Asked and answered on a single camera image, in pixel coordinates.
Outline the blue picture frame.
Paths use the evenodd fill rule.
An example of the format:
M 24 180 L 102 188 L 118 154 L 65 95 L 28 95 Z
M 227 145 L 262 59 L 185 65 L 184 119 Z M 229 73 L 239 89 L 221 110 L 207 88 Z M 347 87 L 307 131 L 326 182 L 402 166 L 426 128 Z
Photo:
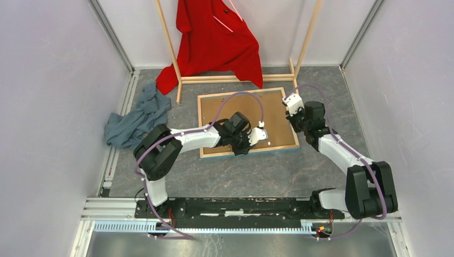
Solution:
M 286 107 L 282 104 L 284 88 L 249 90 L 247 94 L 236 95 L 227 100 L 232 94 L 233 92 L 199 95 L 199 126 L 206 125 L 214 119 L 231 118 L 235 112 L 240 112 L 249 120 L 251 128 L 254 128 L 261 120 L 263 110 L 264 129 L 268 133 L 268 139 L 260 141 L 248 154 L 300 148 L 298 136 L 285 118 Z

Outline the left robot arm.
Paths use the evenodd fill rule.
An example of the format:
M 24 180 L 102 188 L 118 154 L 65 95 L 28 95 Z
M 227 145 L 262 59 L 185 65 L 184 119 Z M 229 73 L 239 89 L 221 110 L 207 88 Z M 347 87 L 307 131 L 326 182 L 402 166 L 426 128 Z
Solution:
M 246 155 L 255 146 L 252 127 L 240 112 L 203 127 L 173 130 L 160 124 L 134 149 L 136 173 L 144 181 L 150 214 L 162 218 L 168 212 L 165 177 L 181 153 L 199 148 L 230 147 L 235 156 Z

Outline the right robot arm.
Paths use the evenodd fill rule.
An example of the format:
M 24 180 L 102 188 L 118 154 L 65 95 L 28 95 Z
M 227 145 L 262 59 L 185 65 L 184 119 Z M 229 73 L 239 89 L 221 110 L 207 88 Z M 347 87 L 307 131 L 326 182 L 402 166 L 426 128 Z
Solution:
M 323 103 L 286 99 L 283 105 L 293 130 L 303 133 L 309 145 L 346 175 L 344 190 L 325 188 L 313 191 L 309 204 L 313 217 L 324 218 L 331 210 L 339 210 L 356 220 L 384 219 L 398 210 L 391 166 L 385 161 L 373 161 L 348 145 L 327 125 Z

